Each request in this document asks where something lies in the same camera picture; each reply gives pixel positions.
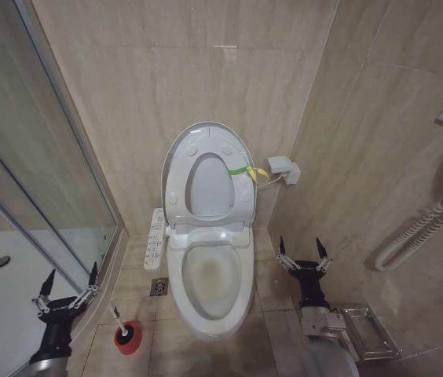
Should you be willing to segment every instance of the tiled floor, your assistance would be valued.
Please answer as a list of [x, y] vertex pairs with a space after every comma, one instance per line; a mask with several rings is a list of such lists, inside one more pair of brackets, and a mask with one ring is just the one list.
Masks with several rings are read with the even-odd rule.
[[143, 340], [123, 356], [113, 345], [115, 324], [109, 313], [70, 359], [70, 377], [93, 376], [303, 376], [298, 355], [303, 340], [290, 277], [277, 265], [265, 229], [254, 230], [255, 290], [250, 312], [230, 339], [202, 342], [179, 319], [171, 293], [149, 297], [152, 279], [167, 276], [143, 270], [147, 237], [131, 237], [113, 299], [124, 320], [137, 321]]

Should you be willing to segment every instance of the toilet brush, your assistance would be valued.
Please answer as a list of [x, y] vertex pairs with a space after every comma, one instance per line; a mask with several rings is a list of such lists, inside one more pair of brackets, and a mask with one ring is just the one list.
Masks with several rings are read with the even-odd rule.
[[120, 320], [119, 311], [114, 302], [110, 302], [108, 308], [110, 309], [110, 312], [112, 312], [115, 322], [119, 325], [113, 335], [113, 342], [119, 349], [120, 353], [131, 355], [141, 344], [141, 339], [143, 338], [141, 329], [134, 322], [122, 322]]

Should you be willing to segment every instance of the shower door frame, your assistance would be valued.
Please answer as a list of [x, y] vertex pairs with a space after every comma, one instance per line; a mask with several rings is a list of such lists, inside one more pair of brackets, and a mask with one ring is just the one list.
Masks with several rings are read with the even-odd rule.
[[57, 65], [56, 58], [50, 48], [49, 41], [43, 31], [40, 20], [37, 16], [35, 8], [31, 0], [14, 0], [18, 13], [23, 21], [23, 24], [30, 36], [33, 46], [36, 50], [38, 58], [47, 74], [54, 93], [60, 103], [61, 109], [68, 120], [68, 124], [75, 135], [77, 142], [79, 143], [82, 153], [86, 158], [87, 164], [93, 173], [94, 180], [96, 181], [101, 195], [104, 197], [108, 209], [110, 210], [112, 217], [115, 221], [115, 231], [112, 234], [112, 238], [108, 243], [107, 250], [104, 255], [103, 262], [100, 266], [100, 279], [106, 274], [112, 254], [116, 251], [116, 246], [119, 242], [119, 235], [125, 229], [123, 225], [122, 216], [119, 213], [111, 191], [104, 177], [101, 165], [97, 161], [96, 154], [92, 148], [89, 137], [87, 136], [85, 127], [80, 119], [79, 112], [73, 102], [71, 94], [68, 90], [68, 86], [64, 81], [64, 77], [61, 74], [59, 66]]

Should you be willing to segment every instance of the shower enclosure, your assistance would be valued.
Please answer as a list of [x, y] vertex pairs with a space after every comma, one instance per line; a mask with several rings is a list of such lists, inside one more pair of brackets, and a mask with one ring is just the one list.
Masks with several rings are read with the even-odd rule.
[[31, 299], [50, 270], [52, 297], [77, 295], [121, 229], [26, 7], [0, 1], [0, 376], [38, 347]]

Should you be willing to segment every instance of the bidet control panel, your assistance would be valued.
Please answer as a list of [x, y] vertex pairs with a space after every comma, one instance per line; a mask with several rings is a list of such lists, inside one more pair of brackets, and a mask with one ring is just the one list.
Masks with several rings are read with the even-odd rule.
[[145, 261], [143, 263], [146, 271], [156, 271], [160, 267], [165, 226], [164, 209], [156, 208], [153, 210], [152, 224], [150, 225], [148, 245], [146, 247]]

